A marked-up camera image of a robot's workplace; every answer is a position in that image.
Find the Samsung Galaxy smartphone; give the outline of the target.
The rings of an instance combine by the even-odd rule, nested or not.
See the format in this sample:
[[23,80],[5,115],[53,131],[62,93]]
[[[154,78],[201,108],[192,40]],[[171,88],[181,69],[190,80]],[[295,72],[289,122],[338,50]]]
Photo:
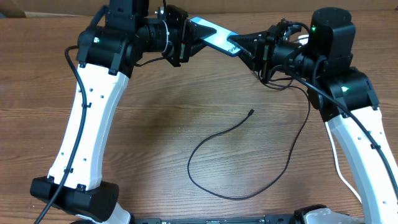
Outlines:
[[229,55],[230,57],[237,56],[241,51],[239,47],[228,41],[230,36],[237,35],[237,33],[201,17],[193,17],[190,20],[198,25],[214,28],[216,30],[215,34],[201,38],[209,47]]

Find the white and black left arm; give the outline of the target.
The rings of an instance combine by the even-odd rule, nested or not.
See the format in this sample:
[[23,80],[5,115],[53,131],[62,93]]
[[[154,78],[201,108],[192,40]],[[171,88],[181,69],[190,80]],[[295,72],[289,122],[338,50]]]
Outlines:
[[214,28],[192,22],[173,5],[149,17],[148,1],[110,0],[79,35],[77,80],[62,145],[47,175],[32,180],[30,194],[76,215],[81,223],[133,223],[119,202],[119,187],[105,182],[103,156],[116,107],[146,52],[159,52],[172,66],[189,61]]

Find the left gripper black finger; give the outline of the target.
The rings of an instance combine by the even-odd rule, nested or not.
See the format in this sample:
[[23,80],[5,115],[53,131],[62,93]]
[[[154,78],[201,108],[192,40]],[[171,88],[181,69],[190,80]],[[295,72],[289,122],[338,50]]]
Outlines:
[[189,42],[198,41],[199,39],[207,38],[216,33],[216,29],[199,25],[191,20],[187,21],[185,31],[187,32],[185,35]]
[[189,57],[194,56],[195,54],[199,53],[203,48],[206,47],[206,44],[203,41],[196,41],[186,46],[187,48],[187,55]]

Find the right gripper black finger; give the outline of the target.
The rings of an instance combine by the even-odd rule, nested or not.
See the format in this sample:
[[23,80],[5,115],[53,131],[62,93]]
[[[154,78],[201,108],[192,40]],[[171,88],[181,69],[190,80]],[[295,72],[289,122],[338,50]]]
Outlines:
[[241,53],[241,60],[243,63],[248,67],[248,69],[254,72],[260,72],[263,68],[263,61],[262,59],[258,60],[255,58],[251,58],[246,53]]
[[244,35],[230,35],[227,40],[241,50],[256,52],[262,47],[264,32],[255,32]]

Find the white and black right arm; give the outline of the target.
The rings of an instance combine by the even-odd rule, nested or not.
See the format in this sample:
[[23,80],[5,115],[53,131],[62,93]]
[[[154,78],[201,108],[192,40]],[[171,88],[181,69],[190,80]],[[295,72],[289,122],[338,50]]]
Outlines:
[[370,79],[351,65],[356,28],[349,11],[316,10],[309,25],[281,20],[265,31],[232,35],[240,59],[268,83],[280,71],[308,98],[345,153],[366,223],[397,222],[397,162]]

